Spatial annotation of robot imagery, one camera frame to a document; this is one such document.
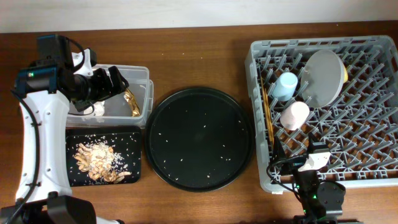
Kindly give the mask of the white tissue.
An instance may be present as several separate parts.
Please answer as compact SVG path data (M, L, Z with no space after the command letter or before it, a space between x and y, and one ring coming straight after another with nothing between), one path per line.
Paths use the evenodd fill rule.
M98 101L94 103L91 109L92 109L91 114L93 116L103 116L105 111L104 101Z

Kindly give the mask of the gold foil wrapper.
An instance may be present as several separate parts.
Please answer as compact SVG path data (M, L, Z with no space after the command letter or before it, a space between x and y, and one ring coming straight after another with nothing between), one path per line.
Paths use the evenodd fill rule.
M126 100L127 104L131 109L131 116L138 117L141 115L141 111L137 104L136 98L134 94L127 88L124 92L124 99Z

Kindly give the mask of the pink plastic cup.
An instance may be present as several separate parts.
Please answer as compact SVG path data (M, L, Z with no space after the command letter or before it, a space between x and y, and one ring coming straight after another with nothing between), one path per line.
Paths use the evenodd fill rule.
M280 116L281 125L291 131L300 128L309 116L310 108L301 101L292 103Z

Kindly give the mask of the wooden chopstick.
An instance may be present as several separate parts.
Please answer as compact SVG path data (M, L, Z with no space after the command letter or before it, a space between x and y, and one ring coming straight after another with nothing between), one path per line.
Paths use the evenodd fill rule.
M269 101L268 101L268 95L264 86L264 79L260 78L261 81L261 90L263 94L263 104L264 104L264 109L265 109L265 116L266 116L266 124L267 124L267 130L269 133L269 140L270 140L270 145L273 147L274 146L274 133L273 133L273 127L272 127L272 120L271 120L271 111L269 108Z
M272 117L271 117L271 110L269 107L269 100L268 100L268 95L266 92L266 89L262 89L264 91L264 101L265 101L265 109L266 109L266 121L267 121L267 126L268 126L268 131L269 131L269 138L271 141L271 146L274 146L274 132L273 132L273 126L272 126Z

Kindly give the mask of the blue plastic cup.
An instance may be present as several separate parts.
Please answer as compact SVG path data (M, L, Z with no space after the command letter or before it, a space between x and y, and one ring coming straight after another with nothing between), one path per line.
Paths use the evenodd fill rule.
M279 101L288 101L293 97L297 83L298 78L294 73L284 72L276 80L275 88L271 95Z

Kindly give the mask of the grey round plate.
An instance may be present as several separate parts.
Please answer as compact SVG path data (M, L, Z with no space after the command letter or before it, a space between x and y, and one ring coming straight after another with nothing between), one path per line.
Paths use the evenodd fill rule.
M331 50L315 52L305 64L300 85L308 83L301 93L311 108L322 108L338 97L343 87L344 64Z

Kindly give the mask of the yellow bowl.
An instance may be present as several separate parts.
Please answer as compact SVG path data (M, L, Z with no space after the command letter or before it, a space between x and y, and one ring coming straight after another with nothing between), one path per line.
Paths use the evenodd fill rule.
M344 67L344 80L343 80L343 83L346 83L347 81L348 81L348 72L347 72L346 67Z

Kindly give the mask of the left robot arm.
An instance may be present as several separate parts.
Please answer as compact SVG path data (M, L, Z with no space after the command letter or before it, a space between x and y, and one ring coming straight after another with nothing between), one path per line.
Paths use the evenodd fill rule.
M46 65L22 69L12 94L24 119L22 175L16 203L1 209L1 223L107 223L93 205L73 197L66 167L70 103L105 100L129 86L116 67L90 76Z

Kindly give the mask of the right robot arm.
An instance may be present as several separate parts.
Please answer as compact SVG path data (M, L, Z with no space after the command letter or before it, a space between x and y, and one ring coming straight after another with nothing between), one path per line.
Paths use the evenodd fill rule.
M314 134L308 135L307 150L297 156L287 157L278 137L273 142L274 158L266 172L268 177L284 189L293 192L301 203L303 215L294 216L293 223L338 223L346 188L334 180L319 180L317 172L324 168L331 156L330 148ZM287 187L270 173L278 168L281 175L292 175L294 182Z

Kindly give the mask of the grey dishwasher rack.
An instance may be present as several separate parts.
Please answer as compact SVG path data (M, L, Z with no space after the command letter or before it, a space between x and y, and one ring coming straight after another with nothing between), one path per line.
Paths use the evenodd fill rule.
M295 131L280 123L282 112L302 101L304 86L297 85L285 102L272 97L278 76L292 72L301 77L309 58L319 50L331 50L343 61L348 81L327 106L312 108ZM303 154L308 134L328 144L331 156L318 172L321 180L335 180L347 188L397 185L397 45L387 35L318 39L259 40L251 44L245 59L248 93L254 112L256 155L261 188L272 194L286 189L268 177L273 158L269 141L260 78L268 95L274 135L287 156ZM273 178L289 186L291 177L270 170Z

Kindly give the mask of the clear plastic bin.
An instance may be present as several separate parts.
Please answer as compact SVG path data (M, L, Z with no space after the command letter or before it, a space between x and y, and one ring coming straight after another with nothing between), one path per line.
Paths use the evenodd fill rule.
M106 127L106 126L138 126L145 128L146 121L153 109L154 84L146 67L118 65L121 75L129 82L129 90L134 94L140 115L132 116L131 108L121 93L104 101L104 114L97 116L88 108L85 112L77 112L70 105L67 116L68 127Z

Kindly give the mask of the round black tray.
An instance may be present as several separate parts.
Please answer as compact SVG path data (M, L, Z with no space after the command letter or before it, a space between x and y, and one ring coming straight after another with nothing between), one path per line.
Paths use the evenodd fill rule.
M209 192L245 170L255 146L249 116L227 93L206 87L163 100L146 123L145 151L154 172L171 186Z

